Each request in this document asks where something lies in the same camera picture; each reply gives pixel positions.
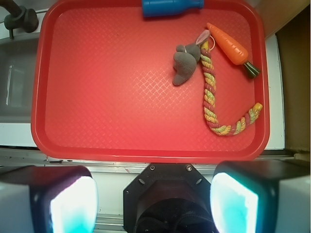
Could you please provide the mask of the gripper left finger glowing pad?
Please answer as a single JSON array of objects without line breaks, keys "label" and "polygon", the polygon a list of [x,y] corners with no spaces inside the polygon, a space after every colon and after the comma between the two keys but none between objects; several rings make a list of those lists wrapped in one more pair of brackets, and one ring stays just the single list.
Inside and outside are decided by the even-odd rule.
[{"label": "gripper left finger glowing pad", "polygon": [[98,188],[84,166],[1,166],[2,233],[91,233]]}]

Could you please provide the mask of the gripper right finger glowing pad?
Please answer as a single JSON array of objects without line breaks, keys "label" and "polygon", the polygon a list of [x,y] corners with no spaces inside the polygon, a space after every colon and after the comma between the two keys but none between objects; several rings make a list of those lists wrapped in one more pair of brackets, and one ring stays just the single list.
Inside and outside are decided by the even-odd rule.
[{"label": "gripper right finger glowing pad", "polygon": [[224,161],[210,207],[220,233],[309,233],[311,165],[303,160]]}]

